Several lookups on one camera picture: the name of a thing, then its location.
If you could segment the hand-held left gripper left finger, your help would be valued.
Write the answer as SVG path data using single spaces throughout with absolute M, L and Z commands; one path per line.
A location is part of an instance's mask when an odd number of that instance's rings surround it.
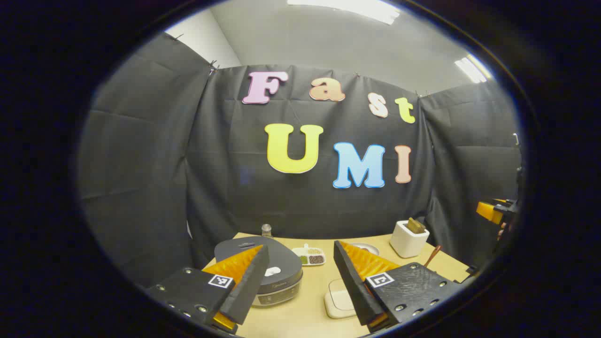
M 235 334 L 251 308 L 269 263 L 269 249 L 254 246 L 204 269 L 182 268 L 146 289 L 168 312 Z

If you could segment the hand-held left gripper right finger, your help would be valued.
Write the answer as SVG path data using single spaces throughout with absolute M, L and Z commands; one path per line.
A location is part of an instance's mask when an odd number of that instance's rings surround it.
M 463 289 L 418 262 L 399 265 L 341 240 L 333 243 L 333 259 L 369 332 L 406 325 Z

